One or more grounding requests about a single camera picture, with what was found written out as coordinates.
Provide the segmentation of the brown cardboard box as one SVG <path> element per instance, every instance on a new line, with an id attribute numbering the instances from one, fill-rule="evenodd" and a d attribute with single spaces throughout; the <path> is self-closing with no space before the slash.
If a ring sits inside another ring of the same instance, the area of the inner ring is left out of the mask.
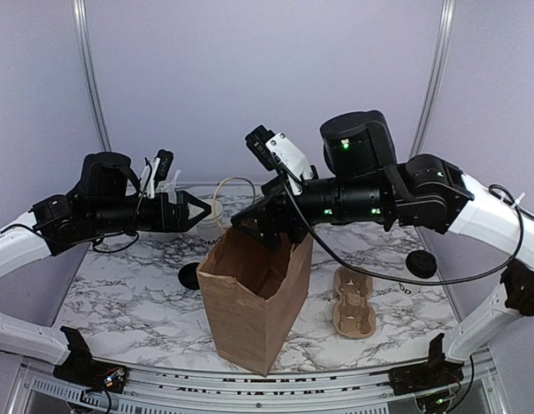
<path id="1" fill-rule="evenodd" d="M 276 251 L 228 227 L 197 268 L 217 353 L 267 376 L 309 293 L 313 239 Z"/>

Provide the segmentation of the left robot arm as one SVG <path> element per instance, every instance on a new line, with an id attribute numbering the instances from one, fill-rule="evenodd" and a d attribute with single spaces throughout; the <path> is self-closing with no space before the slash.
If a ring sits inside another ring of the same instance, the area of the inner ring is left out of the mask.
<path id="1" fill-rule="evenodd" d="M 171 202 L 157 185 L 164 181 L 174 154 L 161 149 L 141 175 L 124 154 L 100 152 L 85 156 L 77 184 L 34 204 L 0 228 L 0 279 L 29 263 L 58 256 L 85 243 L 141 232 L 185 233 L 211 213 L 206 202 L 176 191 Z"/>

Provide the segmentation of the black cup lid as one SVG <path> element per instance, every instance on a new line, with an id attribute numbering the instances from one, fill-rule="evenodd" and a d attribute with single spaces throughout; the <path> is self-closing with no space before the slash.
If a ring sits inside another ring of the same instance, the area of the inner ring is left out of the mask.
<path id="1" fill-rule="evenodd" d="M 405 259 L 407 270 L 420 279 L 430 279 L 437 271 L 437 260 L 433 254 L 425 250 L 410 252 Z"/>

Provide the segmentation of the single white paper cup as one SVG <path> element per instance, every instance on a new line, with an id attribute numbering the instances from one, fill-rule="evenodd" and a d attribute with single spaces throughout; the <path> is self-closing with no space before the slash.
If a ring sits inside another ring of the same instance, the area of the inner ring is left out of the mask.
<path id="1" fill-rule="evenodd" d="M 404 295 L 406 295 L 407 297 L 411 297 L 420 292 L 421 286 L 410 284 L 410 283 L 399 282 L 399 289 Z"/>

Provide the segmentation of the brown pulp cup carrier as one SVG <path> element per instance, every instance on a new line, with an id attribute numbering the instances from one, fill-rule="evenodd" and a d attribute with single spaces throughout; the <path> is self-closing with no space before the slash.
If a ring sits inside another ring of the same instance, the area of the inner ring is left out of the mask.
<path id="1" fill-rule="evenodd" d="M 339 267 L 334 273 L 337 301 L 332 311 L 336 332 L 350 339 L 362 340 L 376 330 L 376 315 L 369 298 L 374 291 L 371 276 Z"/>

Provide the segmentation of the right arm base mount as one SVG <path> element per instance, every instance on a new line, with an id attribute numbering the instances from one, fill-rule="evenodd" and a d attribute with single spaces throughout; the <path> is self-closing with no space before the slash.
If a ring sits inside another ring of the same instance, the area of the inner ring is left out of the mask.
<path id="1" fill-rule="evenodd" d="M 464 378 L 463 362 L 451 362 L 443 352 L 444 333 L 430 341 L 428 359 L 417 364 L 395 367 L 389 370 L 390 386 L 395 396 L 422 392 L 450 385 Z"/>

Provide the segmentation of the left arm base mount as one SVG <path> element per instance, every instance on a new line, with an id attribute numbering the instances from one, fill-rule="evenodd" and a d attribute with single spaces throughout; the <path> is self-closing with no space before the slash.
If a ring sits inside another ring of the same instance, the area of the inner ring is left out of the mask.
<path id="1" fill-rule="evenodd" d="M 92 390 L 122 393 L 128 377 L 128 368 L 119 363 L 96 360 L 85 339 L 77 329 L 62 326 L 69 354 L 53 370 L 54 378 L 71 382 Z"/>

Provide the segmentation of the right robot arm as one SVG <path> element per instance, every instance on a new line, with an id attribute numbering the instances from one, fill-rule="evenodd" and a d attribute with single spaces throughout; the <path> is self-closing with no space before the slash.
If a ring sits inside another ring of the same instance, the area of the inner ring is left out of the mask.
<path id="1" fill-rule="evenodd" d="M 283 236 L 299 243 L 320 223 L 372 222 L 463 235 L 507 254 L 492 293 L 454 330 L 430 343 L 418 379 L 436 386 L 481 345 L 520 317 L 534 316 L 534 215 L 501 185 L 483 185 L 432 154 L 398 162 L 378 110 L 335 116 L 320 127 L 330 177 L 290 139 L 262 126 L 246 145 L 276 177 L 262 197 L 231 217 L 235 229 L 276 250 Z"/>

